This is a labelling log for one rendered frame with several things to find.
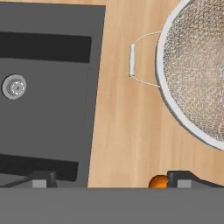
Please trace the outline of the orange tangerine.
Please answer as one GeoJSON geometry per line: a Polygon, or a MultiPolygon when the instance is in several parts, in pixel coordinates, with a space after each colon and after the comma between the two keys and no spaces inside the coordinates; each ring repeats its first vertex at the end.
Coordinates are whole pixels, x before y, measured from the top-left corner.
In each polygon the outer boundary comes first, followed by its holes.
{"type": "Polygon", "coordinates": [[[156,175],[149,182],[149,188],[166,188],[168,184],[168,176],[167,175],[156,175]]]}

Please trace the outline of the dark grey sink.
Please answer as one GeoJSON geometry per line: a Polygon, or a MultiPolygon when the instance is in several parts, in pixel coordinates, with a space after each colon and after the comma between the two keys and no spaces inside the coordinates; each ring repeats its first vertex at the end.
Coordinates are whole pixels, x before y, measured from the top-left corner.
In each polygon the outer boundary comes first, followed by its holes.
{"type": "Polygon", "coordinates": [[[85,187],[106,8],[0,2],[0,187],[85,187]]]}

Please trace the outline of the white mesh colander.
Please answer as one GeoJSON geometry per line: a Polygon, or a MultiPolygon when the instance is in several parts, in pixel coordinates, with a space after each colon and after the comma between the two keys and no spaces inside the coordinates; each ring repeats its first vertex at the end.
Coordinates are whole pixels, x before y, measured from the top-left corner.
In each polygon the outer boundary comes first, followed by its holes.
{"type": "Polygon", "coordinates": [[[157,34],[154,86],[166,107],[224,151],[224,0],[180,0],[157,34]]]}

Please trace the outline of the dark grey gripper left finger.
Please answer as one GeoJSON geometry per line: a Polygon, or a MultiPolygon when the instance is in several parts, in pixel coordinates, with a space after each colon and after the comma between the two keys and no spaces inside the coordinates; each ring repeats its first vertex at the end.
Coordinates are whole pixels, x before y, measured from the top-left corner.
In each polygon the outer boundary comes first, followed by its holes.
{"type": "Polygon", "coordinates": [[[24,183],[31,182],[32,188],[56,188],[56,172],[55,171],[35,171],[26,178],[10,182],[3,185],[3,188],[11,188],[24,183]]]}

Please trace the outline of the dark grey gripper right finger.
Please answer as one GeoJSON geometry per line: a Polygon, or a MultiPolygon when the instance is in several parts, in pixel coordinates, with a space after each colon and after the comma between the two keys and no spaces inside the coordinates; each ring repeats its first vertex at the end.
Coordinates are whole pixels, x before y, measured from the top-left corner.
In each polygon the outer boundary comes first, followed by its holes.
{"type": "Polygon", "coordinates": [[[210,181],[198,178],[190,171],[168,171],[168,188],[224,188],[224,185],[218,185],[210,181]]]}

